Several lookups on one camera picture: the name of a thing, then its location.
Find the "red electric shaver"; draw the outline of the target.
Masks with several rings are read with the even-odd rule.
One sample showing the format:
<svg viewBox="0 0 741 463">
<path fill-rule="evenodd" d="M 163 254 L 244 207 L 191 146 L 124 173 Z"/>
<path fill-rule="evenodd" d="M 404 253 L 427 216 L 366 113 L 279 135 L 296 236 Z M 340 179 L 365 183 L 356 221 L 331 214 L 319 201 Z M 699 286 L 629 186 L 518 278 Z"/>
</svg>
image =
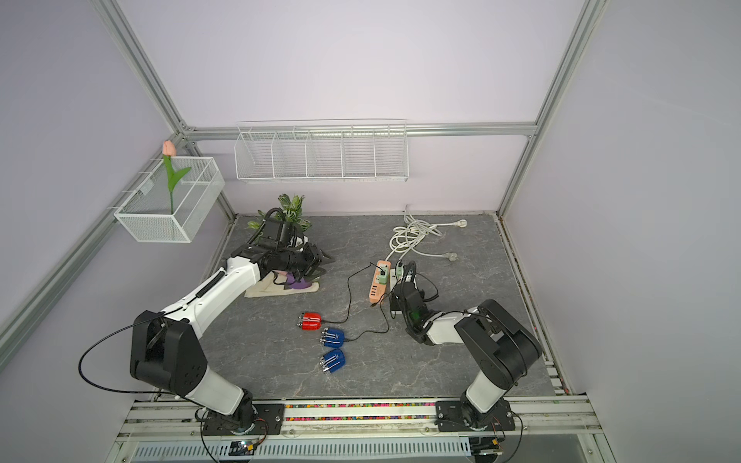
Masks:
<svg viewBox="0 0 741 463">
<path fill-rule="evenodd" d="M 304 312 L 299 316 L 297 326 L 303 331 L 316 331 L 322 326 L 321 315 Z"/>
</svg>

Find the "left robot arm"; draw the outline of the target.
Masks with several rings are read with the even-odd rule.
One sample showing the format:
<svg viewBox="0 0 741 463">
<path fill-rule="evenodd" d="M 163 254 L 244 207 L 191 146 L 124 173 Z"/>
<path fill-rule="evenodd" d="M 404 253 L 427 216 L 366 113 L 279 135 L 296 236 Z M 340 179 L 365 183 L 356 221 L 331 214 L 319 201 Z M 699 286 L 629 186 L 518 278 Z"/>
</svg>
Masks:
<svg viewBox="0 0 741 463">
<path fill-rule="evenodd" d="M 210 279 L 160 312 L 142 312 L 129 325 L 131 377 L 199 405 L 233 433 L 251 431 L 260 418 L 252 394 L 210 367 L 201 339 L 235 299 L 267 276 L 284 272 L 297 283 L 310 282 L 332 262 L 297 225 L 264 219 Z"/>
</svg>

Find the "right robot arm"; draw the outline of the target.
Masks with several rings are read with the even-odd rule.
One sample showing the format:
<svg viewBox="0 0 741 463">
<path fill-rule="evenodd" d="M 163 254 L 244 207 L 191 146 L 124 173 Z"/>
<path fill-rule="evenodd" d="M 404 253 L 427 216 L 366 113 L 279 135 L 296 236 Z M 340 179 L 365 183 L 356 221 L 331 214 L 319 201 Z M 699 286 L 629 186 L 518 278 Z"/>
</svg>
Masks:
<svg viewBox="0 0 741 463">
<path fill-rule="evenodd" d="M 464 311 L 436 312 L 416 284 L 413 271 L 398 279 L 391 308 L 406 333 L 422 345 L 463 345 L 479 372 L 457 400 L 436 403 L 442 432 L 513 430 L 514 413 L 505 395 L 527 376 L 543 350 L 536 337 L 493 299 Z"/>
</svg>

